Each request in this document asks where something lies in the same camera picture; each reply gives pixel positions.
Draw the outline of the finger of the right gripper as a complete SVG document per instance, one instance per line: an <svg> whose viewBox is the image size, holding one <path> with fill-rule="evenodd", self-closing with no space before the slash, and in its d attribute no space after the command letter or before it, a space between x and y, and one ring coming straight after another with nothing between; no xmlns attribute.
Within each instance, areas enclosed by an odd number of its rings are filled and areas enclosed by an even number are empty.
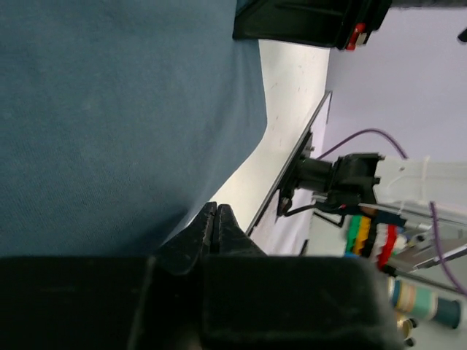
<svg viewBox="0 0 467 350"><path fill-rule="evenodd" d="M354 50L367 43L386 14L386 1L251 1L235 17L233 38Z"/></svg>

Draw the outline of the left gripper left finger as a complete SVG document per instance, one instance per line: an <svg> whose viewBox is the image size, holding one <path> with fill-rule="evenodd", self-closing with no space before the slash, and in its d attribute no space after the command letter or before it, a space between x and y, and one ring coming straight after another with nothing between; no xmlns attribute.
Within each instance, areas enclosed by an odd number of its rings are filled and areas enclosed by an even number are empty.
<svg viewBox="0 0 467 350"><path fill-rule="evenodd" d="M217 204L147 257L1 260L3 349L200 349Z"/></svg>

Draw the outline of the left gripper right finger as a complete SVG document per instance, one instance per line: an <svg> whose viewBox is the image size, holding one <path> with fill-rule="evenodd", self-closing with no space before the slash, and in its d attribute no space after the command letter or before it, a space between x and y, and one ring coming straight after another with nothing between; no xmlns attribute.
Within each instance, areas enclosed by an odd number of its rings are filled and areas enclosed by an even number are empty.
<svg viewBox="0 0 467 350"><path fill-rule="evenodd" d="M267 256L230 206L202 260L205 349L402 349L386 284L354 257Z"/></svg>

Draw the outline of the blue t shirt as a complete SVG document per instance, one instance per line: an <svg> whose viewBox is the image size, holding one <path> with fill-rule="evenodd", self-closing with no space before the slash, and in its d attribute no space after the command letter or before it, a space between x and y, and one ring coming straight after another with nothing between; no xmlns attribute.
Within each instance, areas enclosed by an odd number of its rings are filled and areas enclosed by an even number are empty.
<svg viewBox="0 0 467 350"><path fill-rule="evenodd" d="M266 130L243 1L1 3L1 254L147 254Z"/></svg>

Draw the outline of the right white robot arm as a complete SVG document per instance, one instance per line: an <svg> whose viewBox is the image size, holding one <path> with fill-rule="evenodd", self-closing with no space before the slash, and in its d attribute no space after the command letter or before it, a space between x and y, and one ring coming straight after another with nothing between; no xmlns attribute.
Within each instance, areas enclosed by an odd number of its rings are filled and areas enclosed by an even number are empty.
<svg viewBox="0 0 467 350"><path fill-rule="evenodd" d="M236 15L234 39L266 39L351 51L367 43L391 8L464 8L465 1L251 1ZM296 155L279 183L277 213L291 216L297 189L323 195L315 207L350 214L361 207L447 202L466 186L466 166L377 153L335 163Z"/></svg>

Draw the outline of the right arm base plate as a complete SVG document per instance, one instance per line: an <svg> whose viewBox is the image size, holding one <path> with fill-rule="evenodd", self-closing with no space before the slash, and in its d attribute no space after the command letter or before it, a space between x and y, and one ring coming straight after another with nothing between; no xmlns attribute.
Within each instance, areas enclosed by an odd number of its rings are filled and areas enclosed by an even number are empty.
<svg viewBox="0 0 467 350"><path fill-rule="evenodd" d="M331 99L332 92L325 91L247 229L247 235L266 254L298 255L306 246L312 211L309 209L291 217L285 217L283 214L312 202L310 191L294 187L294 176L299 161L316 158L323 152Z"/></svg>

